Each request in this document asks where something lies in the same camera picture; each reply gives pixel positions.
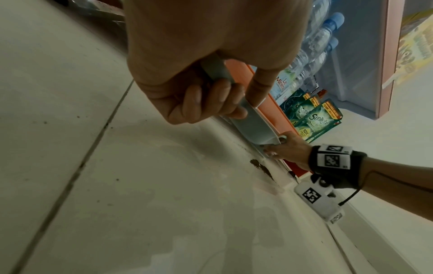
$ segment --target black wristband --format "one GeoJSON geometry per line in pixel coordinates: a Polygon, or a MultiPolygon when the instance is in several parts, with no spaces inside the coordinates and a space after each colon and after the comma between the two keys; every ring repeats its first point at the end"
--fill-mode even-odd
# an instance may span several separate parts
{"type": "Polygon", "coordinates": [[[319,151],[321,146],[314,146],[308,158],[308,165],[310,169],[317,174],[320,174],[323,180],[334,186],[334,188],[354,188],[359,189],[359,170],[362,160],[367,154],[359,151],[351,151],[350,155],[350,168],[329,168],[318,165],[318,154],[325,153],[319,151]]]}

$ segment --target white electronic device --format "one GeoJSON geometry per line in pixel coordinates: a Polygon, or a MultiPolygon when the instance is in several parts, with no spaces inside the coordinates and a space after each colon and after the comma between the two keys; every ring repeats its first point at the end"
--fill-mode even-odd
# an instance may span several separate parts
{"type": "Polygon", "coordinates": [[[344,211],[335,201],[334,187],[321,183],[324,185],[320,177],[316,182],[305,178],[295,187],[295,193],[325,222],[336,223],[345,215],[344,211]]]}

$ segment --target hand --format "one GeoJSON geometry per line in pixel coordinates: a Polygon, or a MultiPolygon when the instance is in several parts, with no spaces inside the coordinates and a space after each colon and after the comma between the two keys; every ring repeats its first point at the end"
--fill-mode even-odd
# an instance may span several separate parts
{"type": "Polygon", "coordinates": [[[129,70],[171,124],[245,118],[239,101],[263,101],[298,53],[310,9],[305,0],[125,1],[129,70]],[[197,61],[214,52],[258,67],[246,91],[226,79],[210,84],[197,61]]]}
{"type": "Polygon", "coordinates": [[[285,159],[296,163],[304,170],[311,171],[308,165],[308,158],[311,154],[312,146],[293,131],[287,131],[282,135],[287,137],[285,143],[265,145],[264,152],[273,159],[285,159]]]}

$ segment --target white tag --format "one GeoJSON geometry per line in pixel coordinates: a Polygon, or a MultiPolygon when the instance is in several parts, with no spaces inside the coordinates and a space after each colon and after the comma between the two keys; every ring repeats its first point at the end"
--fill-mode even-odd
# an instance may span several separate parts
{"type": "Polygon", "coordinates": [[[339,169],[350,169],[350,155],[318,153],[317,166],[339,168],[339,169]]]}
{"type": "Polygon", "coordinates": [[[319,148],[319,152],[337,153],[337,154],[352,154],[352,147],[342,145],[323,144],[319,148]]]}

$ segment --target gray plastic scoop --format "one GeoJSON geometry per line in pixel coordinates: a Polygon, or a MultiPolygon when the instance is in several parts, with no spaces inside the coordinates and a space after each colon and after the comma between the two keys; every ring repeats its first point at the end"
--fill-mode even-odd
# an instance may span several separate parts
{"type": "MultiPolygon", "coordinates": [[[[235,83],[224,62],[216,53],[201,59],[200,65],[212,80],[225,78],[229,79],[232,84],[235,83]]],[[[278,135],[257,109],[253,108],[245,98],[240,101],[239,105],[248,111],[247,117],[241,120],[230,118],[230,121],[249,142],[258,145],[280,144],[278,135]]]]}

